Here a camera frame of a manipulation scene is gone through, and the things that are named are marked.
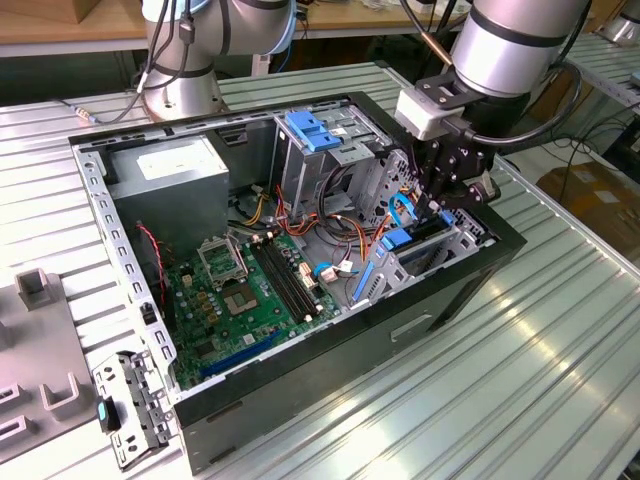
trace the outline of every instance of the ram slot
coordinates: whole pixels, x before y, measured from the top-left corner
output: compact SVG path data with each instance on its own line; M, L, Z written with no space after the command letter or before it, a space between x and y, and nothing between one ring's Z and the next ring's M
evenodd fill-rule
M289 310L296 323L303 323L307 315L316 315L315 305L298 283L291 270L272 244L255 245L252 253L276 294Z
M286 274L284 275L284 281L293 290L293 292L294 292L294 294L296 296L296 299L300 303L304 304L305 309L306 309L306 313L308 315L312 315L312 316L315 315L316 314L316 306L315 306L315 304L311 301L311 299L309 298L309 295L307 294L307 291L304 288L304 286L302 285L301 281L290 270L290 268L287 265L284 257L282 256L280 251L275 247L275 245L273 243L267 245L267 255L269 255L271 257L271 259L274 262L274 264L276 264L276 267L278 268L278 270L283 269L283 271L286 272Z

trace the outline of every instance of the wooden table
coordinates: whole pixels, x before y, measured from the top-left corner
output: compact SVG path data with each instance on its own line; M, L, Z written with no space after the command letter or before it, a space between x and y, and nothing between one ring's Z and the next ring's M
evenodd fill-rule
M428 16L421 16L426 24ZM436 16L434 24L440 19ZM303 35L298 22L297 39ZM401 7L374 11L360 0L316 3L308 38L399 35L415 32ZM138 0L102 0L78 25L0 12L0 57L146 49Z

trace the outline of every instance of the gray plastic block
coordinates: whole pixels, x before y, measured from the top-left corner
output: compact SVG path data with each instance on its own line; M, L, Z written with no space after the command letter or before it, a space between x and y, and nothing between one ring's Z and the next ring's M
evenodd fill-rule
M73 372L67 374L69 379L70 391L65 389L62 392L53 393L51 389L43 384L40 385L40 395L42 396L42 405L47 412L51 412L56 420L66 420L82 412L89 403L86 388L78 385Z
M11 347L11 332L0 322L0 350L6 350Z
M92 420L96 411L60 277L41 270L18 275L15 286L0 288L0 318L0 341L10 344L0 348L2 464Z
M0 452L33 437L37 431L36 425L24 415L3 423L0 425Z
M47 276L40 268L23 272L15 277L16 290L27 310L35 310L56 301Z
M29 400L29 394L20 385L14 383L6 387L0 387L0 413L8 412L21 403Z

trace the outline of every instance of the motherboard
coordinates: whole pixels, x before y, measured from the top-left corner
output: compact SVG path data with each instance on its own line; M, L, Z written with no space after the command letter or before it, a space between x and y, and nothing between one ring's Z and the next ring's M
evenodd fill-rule
M180 387L198 385L339 316L331 295L310 283L306 265L283 234L259 243L220 239L167 269Z

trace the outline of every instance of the side panel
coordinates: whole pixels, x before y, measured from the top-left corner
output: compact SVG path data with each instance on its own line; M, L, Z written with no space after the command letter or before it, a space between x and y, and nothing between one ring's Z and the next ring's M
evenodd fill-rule
M473 265L477 261L474 258L461 262L466 265L458 267L463 267L466 275L442 272L449 278L441 278L442 283L438 282L440 285L435 293L429 291L433 282L427 279L410 287L410 292L380 302L376 305L378 308L369 308L342 324L319 332L297 346L298 352L293 347L277 357L255 363L222 384L178 404L176 413L192 472L196 474L204 470L242 445L277 428L318 399L339 390L428 336L453 318L518 250L519 247L513 250L500 248L502 256L494 257L493 263L487 265L486 256L480 260L484 261L484 267ZM448 270L460 269L453 266ZM400 309L395 308L396 312L389 314L388 310L394 309L393 305L400 305ZM342 343L336 341L336 338L346 337L349 330L359 327L361 331ZM314 351L318 351L315 347L322 343L323 336L334 343L331 348L314 356ZM268 377L279 366L295 365L297 354L305 358L297 368L288 369L271 381L257 380ZM257 388L244 390L247 385L256 385ZM216 403L218 406L221 403L214 399L226 401L226 404L216 408ZM210 408L211 413L197 418L198 410L203 411L199 407Z
M277 428L318 399L426 337L452 300L477 279L478 275L474 274L459 280L438 294L239 397L223 410L183 427L192 472L204 470L242 445Z

